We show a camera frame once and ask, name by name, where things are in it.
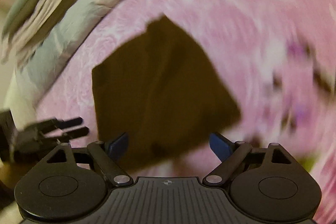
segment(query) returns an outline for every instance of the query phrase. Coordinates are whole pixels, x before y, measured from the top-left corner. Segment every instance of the triangular cutout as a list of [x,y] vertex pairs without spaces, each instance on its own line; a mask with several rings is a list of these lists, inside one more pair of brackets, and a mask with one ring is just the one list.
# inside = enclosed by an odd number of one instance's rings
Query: triangular cutout
[[49,164],[55,164],[55,163],[59,163],[59,162],[67,162],[67,157],[65,155],[64,150],[60,149],[58,150],[55,155],[53,155],[48,161],[47,163]]
[[272,163],[274,164],[291,164],[290,160],[281,152],[280,149],[274,149]]

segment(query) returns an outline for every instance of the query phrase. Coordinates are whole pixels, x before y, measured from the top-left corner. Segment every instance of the dark brown fabric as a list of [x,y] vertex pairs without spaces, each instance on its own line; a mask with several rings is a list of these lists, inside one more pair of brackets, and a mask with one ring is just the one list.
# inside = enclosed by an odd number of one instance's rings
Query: dark brown fabric
[[99,139],[129,133],[127,171],[176,158],[240,119],[206,54],[167,17],[95,67],[92,85]]

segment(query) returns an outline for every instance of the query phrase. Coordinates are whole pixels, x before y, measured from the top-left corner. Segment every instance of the gray-green fabric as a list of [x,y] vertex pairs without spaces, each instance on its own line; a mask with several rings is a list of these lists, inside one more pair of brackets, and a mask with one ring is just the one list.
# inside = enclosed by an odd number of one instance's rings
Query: gray-green fabric
[[2,37],[13,35],[23,22],[33,13],[39,0],[16,0],[4,22]]
[[19,91],[33,106],[42,99],[71,56],[109,10],[93,0],[78,0],[53,27],[28,64],[16,72]]

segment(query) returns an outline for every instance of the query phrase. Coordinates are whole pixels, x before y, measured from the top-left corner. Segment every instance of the pink surface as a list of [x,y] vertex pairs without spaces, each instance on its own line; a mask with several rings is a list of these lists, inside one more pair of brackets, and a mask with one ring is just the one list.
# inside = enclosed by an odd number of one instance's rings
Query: pink surface
[[[318,62],[334,75],[335,9],[336,0],[123,0],[70,60],[39,105],[38,118],[81,116],[91,134],[73,146],[94,141],[92,68],[165,14],[203,47],[241,105],[243,120],[225,132],[229,138],[257,134],[264,145],[279,142],[294,156],[321,154],[311,172],[323,191],[315,220],[329,223],[336,219],[336,106],[313,85],[312,62],[305,58],[297,36],[315,46]],[[273,73],[282,77],[283,90],[272,90]],[[294,132],[281,130],[286,110],[296,117]],[[205,144],[180,160],[139,174],[203,177],[216,165],[218,160]]]

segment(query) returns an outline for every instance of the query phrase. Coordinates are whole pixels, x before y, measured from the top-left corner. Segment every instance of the beige wall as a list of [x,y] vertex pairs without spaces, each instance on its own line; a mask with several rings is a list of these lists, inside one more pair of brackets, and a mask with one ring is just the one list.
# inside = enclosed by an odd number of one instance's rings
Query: beige wall
[[[2,26],[4,19],[6,17],[6,13],[0,10],[0,31],[2,32]],[[2,52],[2,44],[0,43],[0,56]],[[14,70],[14,62],[13,58],[5,64],[0,64],[0,109],[3,107],[5,95],[9,86],[9,82],[11,80],[11,76]]]

